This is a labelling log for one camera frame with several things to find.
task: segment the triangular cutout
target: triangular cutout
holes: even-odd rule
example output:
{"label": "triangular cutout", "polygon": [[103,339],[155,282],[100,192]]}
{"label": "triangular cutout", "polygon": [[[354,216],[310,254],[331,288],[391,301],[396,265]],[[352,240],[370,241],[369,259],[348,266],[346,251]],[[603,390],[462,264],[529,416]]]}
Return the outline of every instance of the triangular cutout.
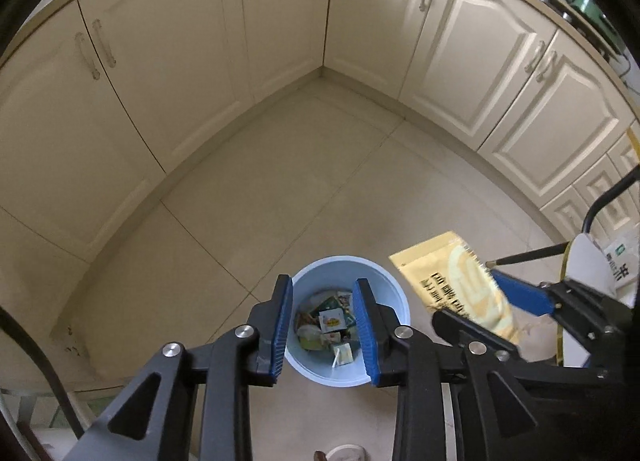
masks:
{"label": "triangular cutout", "polygon": [[488,373],[486,378],[494,401],[501,436],[513,437],[538,425],[526,406],[497,372]]}
{"label": "triangular cutout", "polygon": [[160,379],[159,374],[153,373],[140,383],[131,397],[111,418],[108,424],[110,432],[137,441],[144,439],[151,418],[151,410],[160,387]]}

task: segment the cabinet door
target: cabinet door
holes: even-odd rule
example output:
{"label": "cabinet door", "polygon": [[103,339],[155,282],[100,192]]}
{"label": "cabinet door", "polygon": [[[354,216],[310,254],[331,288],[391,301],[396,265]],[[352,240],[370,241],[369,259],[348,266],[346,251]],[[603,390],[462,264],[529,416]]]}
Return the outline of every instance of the cabinet door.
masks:
{"label": "cabinet door", "polygon": [[429,0],[331,0],[324,65],[398,98]]}
{"label": "cabinet door", "polygon": [[[573,239],[580,233],[582,221],[588,210],[589,205],[572,186],[542,207],[542,213],[567,240]],[[598,220],[593,222],[591,234],[601,242],[607,239],[607,234]]]}
{"label": "cabinet door", "polygon": [[328,1],[243,0],[255,101],[322,66]]}
{"label": "cabinet door", "polygon": [[251,104],[242,0],[79,0],[122,104],[165,171]]}
{"label": "cabinet door", "polygon": [[[613,166],[612,161],[608,156],[604,155],[593,167],[578,178],[574,186],[578,194],[590,206],[621,178],[622,176]],[[607,235],[614,237],[622,229],[637,223],[640,220],[640,215],[631,199],[631,194],[627,191],[604,207],[598,213],[597,220],[600,221]]]}
{"label": "cabinet door", "polygon": [[73,1],[0,70],[0,206],[90,261],[163,177]]}
{"label": "cabinet door", "polygon": [[595,164],[633,118],[602,69],[558,31],[479,153],[542,206]]}
{"label": "cabinet door", "polygon": [[477,150],[555,30],[521,0],[433,0],[400,101]]}
{"label": "cabinet door", "polygon": [[[640,139],[640,124],[638,122],[633,122],[631,124],[631,130],[634,131],[636,137]],[[633,146],[631,146],[631,140],[626,136],[626,134],[624,134],[616,144],[609,149],[607,154],[609,154],[609,157],[620,173],[620,176],[626,176],[626,174],[638,164],[638,156],[636,155],[636,151]],[[633,184],[629,189],[629,193],[631,194],[631,197],[638,209],[640,209],[640,186],[638,183]]]}

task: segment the screw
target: screw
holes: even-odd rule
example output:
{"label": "screw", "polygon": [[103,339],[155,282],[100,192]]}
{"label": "screw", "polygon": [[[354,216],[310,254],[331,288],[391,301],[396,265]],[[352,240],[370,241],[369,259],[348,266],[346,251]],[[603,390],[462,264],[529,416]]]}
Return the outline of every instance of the screw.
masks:
{"label": "screw", "polygon": [[242,324],[242,326],[236,327],[236,336],[238,338],[249,338],[252,334],[254,334],[254,328],[249,324]]}
{"label": "screw", "polygon": [[171,342],[162,348],[162,354],[166,357],[171,358],[172,356],[178,356],[182,351],[182,347],[180,344],[175,342]]}
{"label": "screw", "polygon": [[504,349],[500,349],[499,351],[495,352],[495,357],[500,361],[500,362],[506,362],[509,358],[510,358],[510,354],[508,351],[505,351]]}
{"label": "screw", "polygon": [[394,333],[398,338],[411,338],[414,335],[414,330],[409,326],[398,326]]}
{"label": "screw", "polygon": [[484,355],[486,353],[486,345],[482,342],[471,342],[469,344],[469,351],[475,355]]}

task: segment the trash can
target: trash can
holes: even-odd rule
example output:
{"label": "trash can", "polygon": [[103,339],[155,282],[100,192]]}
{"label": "trash can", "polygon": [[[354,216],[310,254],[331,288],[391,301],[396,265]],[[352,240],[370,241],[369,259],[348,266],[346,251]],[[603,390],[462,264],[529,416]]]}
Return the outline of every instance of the trash can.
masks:
{"label": "trash can", "polygon": [[[292,314],[295,315],[299,305],[314,293],[332,288],[353,291],[356,280],[362,278],[369,281],[378,303],[388,305],[396,311],[400,324],[411,324],[409,304],[398,281],[378,264],[351,255],[326,257],[302,268],[293,277]],[[357,350],[353,363],[332,369],[330,363],[322,362],[313,351],[305,351],[300,346],[293,318],[289,324],[284,356],[297,372],[322,385],[355,387],[370,382],[361,349]]]}

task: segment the yellow food package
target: yellow food package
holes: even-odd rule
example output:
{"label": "yellow food package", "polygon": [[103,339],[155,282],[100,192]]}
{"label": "yellow food package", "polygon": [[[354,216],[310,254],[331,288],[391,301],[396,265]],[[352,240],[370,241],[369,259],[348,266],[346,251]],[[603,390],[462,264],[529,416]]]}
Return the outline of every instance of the yellow food package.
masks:
{"label": "yellow food package", "polygon": [[507,298],[459,235],[446,232],[389,259],[428,309],[449,308],[514,344],[518,342]]}

